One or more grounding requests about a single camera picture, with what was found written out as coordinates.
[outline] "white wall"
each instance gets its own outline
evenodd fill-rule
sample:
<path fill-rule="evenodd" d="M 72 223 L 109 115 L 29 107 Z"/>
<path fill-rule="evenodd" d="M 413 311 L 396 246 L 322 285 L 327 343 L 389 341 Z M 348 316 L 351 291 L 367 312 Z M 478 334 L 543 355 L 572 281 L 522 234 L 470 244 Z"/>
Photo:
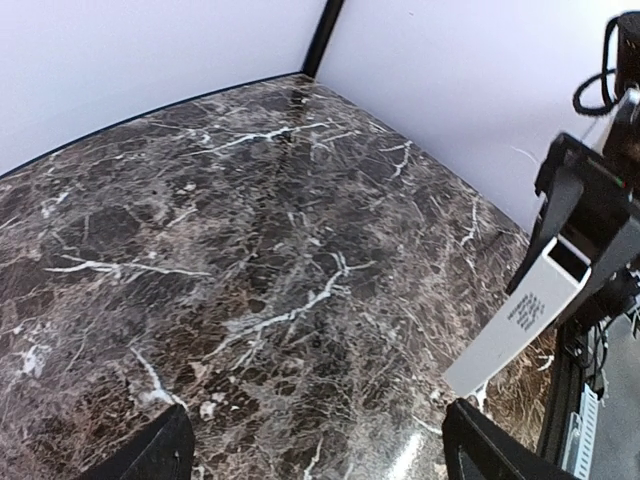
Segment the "white wall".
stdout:
<path fill-rule="evenodd" d="M 133 115 L 300 70 L 324 0 L 3 0 L 0 173 Z"/>
<path fill-rule="evenodd" d="M 573 91 L 600 69 L 607 20 L 634 4 L 349 0 L 318 78 L 530 229 L 539 163 L 559 131 L 591 125 Z"/>

